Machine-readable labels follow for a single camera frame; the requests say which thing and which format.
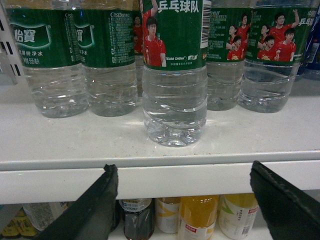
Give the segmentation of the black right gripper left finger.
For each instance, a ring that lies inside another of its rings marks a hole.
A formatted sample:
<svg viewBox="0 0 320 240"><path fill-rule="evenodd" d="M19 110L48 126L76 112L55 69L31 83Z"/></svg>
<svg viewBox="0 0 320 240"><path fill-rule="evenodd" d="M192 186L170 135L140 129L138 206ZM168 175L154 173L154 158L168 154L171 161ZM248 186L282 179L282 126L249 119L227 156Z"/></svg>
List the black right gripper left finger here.
<svg viewBox="0 0 320 240"><path fill-rule="evenodd" d="M113 225L118 169L104 166L104 173L35 240L107 240Z"/></svg>

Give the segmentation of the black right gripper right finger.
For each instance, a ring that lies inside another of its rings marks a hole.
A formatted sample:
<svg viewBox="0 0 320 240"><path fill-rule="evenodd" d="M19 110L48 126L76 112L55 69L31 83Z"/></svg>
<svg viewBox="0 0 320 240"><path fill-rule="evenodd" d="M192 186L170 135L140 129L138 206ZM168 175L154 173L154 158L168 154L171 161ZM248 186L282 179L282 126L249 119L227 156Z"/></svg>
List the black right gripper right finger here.
<svg viewBox="0 0 320 240"><path fill-rule="evenodd" d="M250 186L274 240L318 240L320 202L259 161L250 171Z"/></svg>

